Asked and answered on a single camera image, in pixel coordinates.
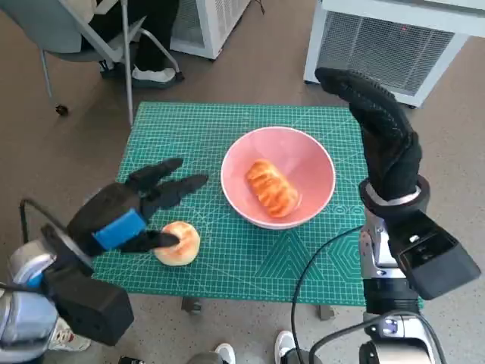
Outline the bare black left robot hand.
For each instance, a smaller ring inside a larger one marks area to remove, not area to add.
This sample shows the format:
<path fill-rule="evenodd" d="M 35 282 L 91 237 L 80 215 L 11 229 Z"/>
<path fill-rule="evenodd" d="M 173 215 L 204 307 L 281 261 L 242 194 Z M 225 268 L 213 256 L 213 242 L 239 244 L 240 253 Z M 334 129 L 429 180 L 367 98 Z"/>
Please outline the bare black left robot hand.
<path fill-rule="evenodd" d="M 182 158 L 165 159 L 132 172 L 123 183 L 103 187 L 70 220 L 67 234 L 90 257 L 114 249 L 145 253 L 177 245 L 179 237 L 148 225 L 157 211 L 178 206 L 207 183 L 206 174 L 161 182 L 182 164 Z"/>

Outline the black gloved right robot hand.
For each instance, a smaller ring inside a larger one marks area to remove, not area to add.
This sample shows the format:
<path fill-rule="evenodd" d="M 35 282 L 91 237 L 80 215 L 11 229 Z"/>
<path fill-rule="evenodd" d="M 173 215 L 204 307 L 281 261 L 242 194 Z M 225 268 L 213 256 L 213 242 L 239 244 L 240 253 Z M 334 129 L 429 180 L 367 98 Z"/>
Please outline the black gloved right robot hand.
<path fill-rule="evenodd" d="M 376 81 L 354 71 L 320 67 L 322 89 L 349 104 L 358 122 L 370 184 L 390 201 L 416 191 L 422 149 L 395 96 Z"/>

